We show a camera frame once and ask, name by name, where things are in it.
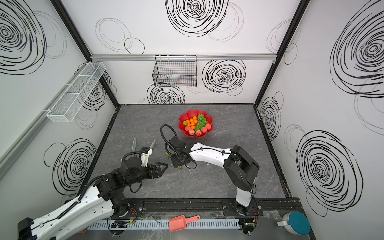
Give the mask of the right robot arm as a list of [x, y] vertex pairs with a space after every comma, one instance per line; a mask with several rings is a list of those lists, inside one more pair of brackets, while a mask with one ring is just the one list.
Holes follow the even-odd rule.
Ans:
[[252, 210], [251, 201], [256, 194], [255, 180], [260, 166], [242, 147], [235, 145], [231, 149], [220, 149], [201, 143], [187, 144], [173, 137], [165, 141], [165, 150], [175, 168], [198, 162], [223, 168], [237, 188], [237, 211], [245, 216]]

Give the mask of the peach bottom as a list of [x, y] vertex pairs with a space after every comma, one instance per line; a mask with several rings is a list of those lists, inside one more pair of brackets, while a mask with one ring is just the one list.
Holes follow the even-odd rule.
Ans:
[[195, 133], [195, 135], [196, 135], [197, 137], [199, 137], [199, 136], [202, 135], [202, 132], [201, 132], [200, 130], [197, 130], [196, 133]]

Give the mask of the white mesh wall shelf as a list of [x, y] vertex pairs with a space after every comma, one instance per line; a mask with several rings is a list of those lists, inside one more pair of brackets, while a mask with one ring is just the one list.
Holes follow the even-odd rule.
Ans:
[[81, 109], [91, 112], [100, 110], [106, 102], [106, 92], [100, 84], [105, 71], [102, 62], [83, 64], [59, 99], [48, 110], [47, 118], [54, 123], [70, 123]]

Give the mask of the red flower fruit bowl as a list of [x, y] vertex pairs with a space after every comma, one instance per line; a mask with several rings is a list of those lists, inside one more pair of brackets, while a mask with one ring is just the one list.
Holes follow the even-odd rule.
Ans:
[[[183, 125], [183, 122], [184, 121], [187, 121], [187, 120], [190, 120], [191, 118], [193, 118], [193, 116], [198, 116], [200, 114], [203, 114], [207, 121], [208, 121], [208, 124], [211, 124], [212, 125], [212, 128], [210, 130], [208, 130], [206, 133], [202, 133], [201, 136], [197, 137], [195, 134], [193, 136], [189, 135], [189, 132], [185, 131], [185, 126]], [[186, 114], [183, 114], [180, 116], [179, 118], [179, 125], [178, 125], [179, 129], [187, 136], [187, 137], [197, 137], [197, 138], [203, 138], [205, 137], [208, 133], [210, 133], [214, 126], [213, 126], [213, 118], [211, 116], [209, 116], [205, 111], [202, 111], [202, 110], [189, 110]]]

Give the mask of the green grape bunch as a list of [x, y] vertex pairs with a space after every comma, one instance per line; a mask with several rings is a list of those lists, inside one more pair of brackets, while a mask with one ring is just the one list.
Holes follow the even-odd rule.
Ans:
[[197, 116], [198, 123], [195, 124], [196, 130], [201, 130], [208, 123], [206, 117], [203, 114]]

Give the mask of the teal lidded white jug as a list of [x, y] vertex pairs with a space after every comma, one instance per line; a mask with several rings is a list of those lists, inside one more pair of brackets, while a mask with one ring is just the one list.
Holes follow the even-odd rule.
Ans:
[[278, 227], [283, 227], [292, 235], [305, 236], [311, 231], [311, 225], [307, 217], [300, 212], [289, 212], [281, 221], [277, 222]]

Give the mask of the pink plastic scoop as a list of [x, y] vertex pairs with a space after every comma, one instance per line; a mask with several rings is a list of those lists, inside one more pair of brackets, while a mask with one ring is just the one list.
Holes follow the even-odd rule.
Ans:
[[169, 230], [170, 232], [184, 230], [187, 227], [187, 224], [199, 221], [200, 216], [193, 216], [186, 218], [184, 215], [175, 217], [169, 221]]

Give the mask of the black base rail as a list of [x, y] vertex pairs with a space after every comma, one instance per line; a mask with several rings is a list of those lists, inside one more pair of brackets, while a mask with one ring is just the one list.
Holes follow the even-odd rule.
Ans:
[[252, 198], [248, 207], [241, 207], [234, 198], [206, 199], [126, 199], [128, 216], [142, 217], [148, 213], [220, 213], [225, 217], [250, 218], [262, 216], [265, 211], [281, 214], [296, 211], [304, 213], [298, 198]]

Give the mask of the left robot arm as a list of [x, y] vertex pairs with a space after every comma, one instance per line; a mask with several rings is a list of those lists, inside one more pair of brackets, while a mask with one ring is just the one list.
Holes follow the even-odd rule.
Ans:
[[168, 164], [156, 162], [146, 167], [141, 159], [129, 158], [108, 174], [93, 178], [84, 191], [58, 209], [37, 219], [18, 223], [19, 240], [66, 240], [93, 223], [123, 217], [133, 209], [124, 189], [144, 180], [160, 178]]

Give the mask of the metal green-tipped tongs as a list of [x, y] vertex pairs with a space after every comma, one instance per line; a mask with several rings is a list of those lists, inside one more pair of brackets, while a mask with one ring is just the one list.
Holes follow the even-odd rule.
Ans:
[[157, 141], [156, 140], [153, 140], [152, 142], [151, 142], [151, 144], [150, 145], [148, 145], [148, 144], [146, 144], [146, 145], [140, 145], [140, 144], [138, 144], [138, 139], [137, 138], [134, 138], [133, 139], [133, 142], [132, 142], [132, 151], [133, 152], [137, 152], [137, 151], [139, 151], [140, 149], [147, 149], [147, 148], [149, 148], [149, 149], [154, 149], [154, 147], [155, 147], [155, 145], [156, 145], [156, 143], [157, 143]]

